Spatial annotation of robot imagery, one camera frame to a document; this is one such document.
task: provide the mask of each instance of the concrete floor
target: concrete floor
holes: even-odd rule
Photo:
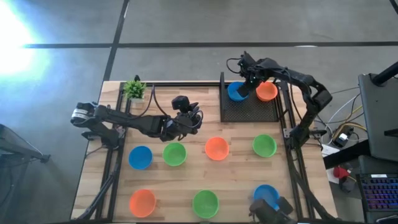
[[[23,199],[15,202],[10,223],[69,219],[87,145],[82,129],[69,119],[77,102],[98,99],[110,52],[13,46],[112,43],[122,4],[0,1],[0,26],[6,31],[0,36],[0,123],[52,155],[49,163],[28,167],[18,192]],[[131,0],[120,42],[390,41],[398,38],[397,19],[389,1]],[[330,91],[357,86],[359,74],[378,73],[398,58],[398,47],[118,49],[110,80],[131,80],[135,74],[144,80],[217,80],[226,71],[225,60],[244,50],[312,74]],[[226,77],[239,79],[229,72]],[[328,121],[358,93],[336,94],[320,116]],[[364,124],[363,118],[357,122]],[[363,219],[359,199],[335,187],[333,195],[340,218]]]

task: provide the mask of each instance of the green plant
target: green plant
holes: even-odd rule
[[[124,96],[127,97],[127,99],[143,99],[146,87],[146,83],[141,83],[140,81],[128,81],[123,87]]]

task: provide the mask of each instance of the red object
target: red object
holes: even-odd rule
[[[343,169],[341,167],[335,167],[333,169],[333,175],[339,179],[349,176],[349,172],[346,169]]]
[[[229,145],[223,138],[213,137],[207,140],[205,145],[206,155],[213,160],[220,161],[225,159],[229,153]]]
[[[155,195],[150,190],[137,190],[130,198],[130,211],[138,218],[150,215],[155,210],[155,206]]]
[[[278,88],[272,82],[263,82],[256,88],[256,93],[261,101],[268,102],[278,95]]]

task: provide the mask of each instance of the keyboard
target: keyboard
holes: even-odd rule
[[[358,174],[365,212],[398,211],[398,174]]]

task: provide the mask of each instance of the wooden tabletop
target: wooden tabletop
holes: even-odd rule
[[[120,82],[104,82],[99,99],[101,105],[116,107],[119,84]],[[160,106],[173,117],[176,111],[172,109],[171,100],[178,95],[188,96],[191,103],[199,102],[205,114],[198,134],[189,134],[181,141],[187,150],[187,160],[178,167],[168,166],[162,158],[162,151],[168,142],[128,129],[114,210],[115,222],[203,221],[192,210],[192,199],[202,189],[214,191],[220,200],[220,209],[217,215],[209,219],[210,222],[250,222],[248,213],[252,195],[254,189],[261,184],[272,185],[294,205],[280,123],[221,123],[218,87],[156,88]],[[294,88],[294,95],[300,113],[304,114],[305,104],[298,88]],[[143,103],[132,104],[130,113],[141,113],[149,97],[150,90],[146,91]],[[154,102],[147,114],[160,114]],[[258,134],[268,134],[275,139],[277,152],[274,156],[263,158],[254,153],[252,140]],[[213,136],[220,136],[229,144],[229,155],[223,161],[212,161],[205,154],[205,143]],[[100,145],[99,141],[90,142],[88,152]],[[154,160],[148,169],[134,170],[128,163],[128,156],[133,148],[141,145],[151,149]],[[305,145],[303,157],[311,190],[328,212],[336,216],[320,148]],[[105,158],[106,150],[103,149],[85,160],[72,218],[82,214],[98,193]],[[136,218],[129,210],[129,199],[139,189],[153,191],[157,199],[154,212],[147,218]]]

